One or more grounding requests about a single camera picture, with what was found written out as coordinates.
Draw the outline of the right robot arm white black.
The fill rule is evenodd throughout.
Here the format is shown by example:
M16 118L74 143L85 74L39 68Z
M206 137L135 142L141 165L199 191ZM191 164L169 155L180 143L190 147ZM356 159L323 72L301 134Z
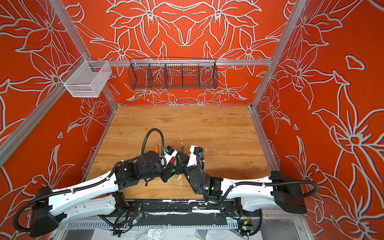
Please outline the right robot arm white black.
M305 214L305 198L318 192L313 181L296 180L280 171L269 177L255 180L232 180L209 176L203 171L203 157L178 154L178 166L197 195L202 195L206 205L219 208L226 200L238 200L238 207L245 212L279 207L291 214Z

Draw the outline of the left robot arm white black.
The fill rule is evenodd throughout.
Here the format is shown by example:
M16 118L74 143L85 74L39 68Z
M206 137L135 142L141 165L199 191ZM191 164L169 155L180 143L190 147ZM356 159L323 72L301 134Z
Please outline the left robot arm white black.
M16 212L13 226L40 237L57 229L60 223L90 216L129 216L129 207L122 190L160 178L166 183L173 175L181 175L188 167L195 166L197 154L178 152L172 147L162 146L161 152L145 152L146 143L152 132L147 133L141 154L130 160L117 162L111 171L92 180L61 190L41 188L34 199Z

